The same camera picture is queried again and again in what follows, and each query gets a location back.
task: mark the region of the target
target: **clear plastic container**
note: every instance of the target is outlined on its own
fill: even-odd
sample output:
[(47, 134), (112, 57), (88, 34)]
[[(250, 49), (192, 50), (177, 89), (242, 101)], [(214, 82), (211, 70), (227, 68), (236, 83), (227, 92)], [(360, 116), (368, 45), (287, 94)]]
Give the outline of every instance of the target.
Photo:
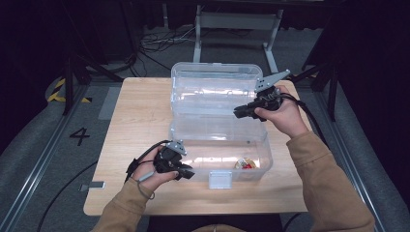
[[(210, 187), (217, 183), (217, 189), (224, 189), (218, 187), (223, 178), (259, 180), (273, 165), (266, 129), (259, 120), (237, 119), (233, 109), (255, 98), (256, 79), (263, 77), (260, 68), (178, 63), (171, 75), (170, 137), (184, 140), (188, 155), (182, 162), (193, 167), (192, 180), (210, 181)], [(240, 159), (252, 160), (255, 167), (236, 168)]]

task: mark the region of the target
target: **wooden table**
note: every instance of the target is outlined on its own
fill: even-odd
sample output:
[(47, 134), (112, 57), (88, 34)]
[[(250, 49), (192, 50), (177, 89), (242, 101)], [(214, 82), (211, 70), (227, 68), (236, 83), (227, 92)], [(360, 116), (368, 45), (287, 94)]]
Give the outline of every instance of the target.
[[(298, 98), (292, 82), (282, 80)], [(105, 181), (104, 189), (90, 188), (84, 205), (89, 216), (98, 216), (121, 189), (126, 169), (153, 144), (168, 139), (172, 120), (170, 78), (127, 78), (102, 147), (93, 181)], [(303, 118), (310, 127), (306, 114)], [(288, 136), (265, 122), (274, 165), (259, 182), (232, 184), (232, 189), (209, 189), (207, 182), (182, 179), (169, 182), (149, 201), (146, 215), (264, 214), (305, 212), (302, 181), (285, 143)]]

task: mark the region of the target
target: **metal stand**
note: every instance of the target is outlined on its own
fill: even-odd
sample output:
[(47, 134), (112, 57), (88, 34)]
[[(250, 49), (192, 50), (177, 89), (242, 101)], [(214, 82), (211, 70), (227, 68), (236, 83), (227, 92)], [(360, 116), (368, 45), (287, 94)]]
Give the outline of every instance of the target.
[(77, 54), (69, 55), (64, 66), (64, 77), (66, 79), (66, 106), (64, 108), (63, 115), (67, 115), (70, 109), (73, 107), (73, 76), (76, 77), (80, 85), (88, 85), (91, 82), (91, 76), (86, 70), (89, 66), (108, 78), (116, 82), (122, 82), (124, 79), (120, 76), (108, 71), (94, 61), (88, 60), (85, 57)]
[(277, 36), (283, 10), (277, 14), (231, 14), (231, 13), (207, 13), (202, 12), (200, 5), (196, 8), (195, 21), (195, 49), (193, 62), (199, 63), (201, 57), (201, 28), (231, 28), (250, 30), (270, 30), (269, 41), (263, 44), (265, 55), (269, 63), (271, 73), (278, 73), (272, 46)]
[(293, 83), (296, 83), (306, 77), (309, 77), (317, 73), (316, 78), (311, 83), (310, 88), (314, 92), (322, 92), (327, 83), (330, 81), (329, 96), (328, 96), (328, 113), (333, 122), (335, 118), (335, 104), (337, 94), (337, 65), (332, 63), (321, 64), (315, 66), (307, 71), (300, 73), (299, 75), (290, 75), (290, 79)]

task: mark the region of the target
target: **tripod leg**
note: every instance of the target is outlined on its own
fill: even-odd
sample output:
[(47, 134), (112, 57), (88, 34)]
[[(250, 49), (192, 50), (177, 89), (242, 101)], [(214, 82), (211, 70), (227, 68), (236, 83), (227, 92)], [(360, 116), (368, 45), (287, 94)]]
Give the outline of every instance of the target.
[(325, 69), (326, 68), (326, 66), (327, 66), (328, 64), (321, 64), (321, 65), (318, 65), (318, 66), (315, 66), (315, 67), (313, 67), (313, 68), (310, 68), (310, 69), (308, 69), (308, 70), (306, 70), (306, 71), (304, 71), (304, 72), (302, 72), (302, 73), (300, 73), (300, 74), (298, 74), (298, 75), (291, 75), (290, 76), (290, 80), (293, 82), (293, 83), (297, 83), (297, 82), (299, 82), (299, 81), (301, 81), (301, 80), (303, 80), (303, 79), (305, 79), (305, 78), (307, 78), (307, 77), (309, 77), (309, 76), (311, 76), (311, 75), (313, 75), (313, 74), (315, 74), (315, 73), (318, 73), (318, 72), (320, 72), (320, 71), (322, 71), (323, 69)]
[(64, 77), (66, 79), (66, 107), (64, 108), (63, 115), (67, 115), (73, 107), (73, 70), (71, 62), (72, 59), (69, 57), (64, 67)]
[(80, 85), (88, 85), (91, 82), (91, 76), (85, 68), (84, 63), (78, 61), (78, 59), (72, 59), (72, 69), (78, 83)]
[(96, 70), (97, 72), (106, 75), (108, 78), (116, 81), (116, 82), (123, 82), (124, 79), (121, 78), (120, 76), (106, 70), (105, 68), (103, 68), (102, 66), (100, 66), (99, 64), (95, 63), (94, 61), (88, 60), (85, 57), (79, 56), (79, 55), (75, 55), (75, 58), (83, 63), (85, 66), (90, 66), (91, 68), (93, 68), (94, 70)]
[(329, 86), (329, 96), (328, 96), (328, 113), (333, 122), (336, 121), (335, 119), (336, 93), (337, 93), (337, 68), (333, 67), (333, 73), (331, 75), (331, 82)]
[(310, 88), (314, 92), (322, 92), (323, 89), (325, 88), (326, 84), (329, 82), (331, 79), (332, 75), (332, 66), (333, 65), (327, 65), (324, 67), (316, 76), (316, 78), (313, 80), (313, 82), (310, 85)]

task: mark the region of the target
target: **tan sleeve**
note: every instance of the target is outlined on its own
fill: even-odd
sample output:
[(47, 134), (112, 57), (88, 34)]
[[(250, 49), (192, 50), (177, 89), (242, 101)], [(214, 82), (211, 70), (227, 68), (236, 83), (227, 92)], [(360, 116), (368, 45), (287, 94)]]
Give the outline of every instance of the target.
[[(140, 186), (147, 195), (153, 192)], [(138, 189), (136, 181), (129, 179), (117, 195), (104, 207), (93, 231), (135, 231), (148, 199)]]
[(374, 231), (374, 217), (326, 145), (313, 132), (286, 144), (303, 183), (311, 231)]

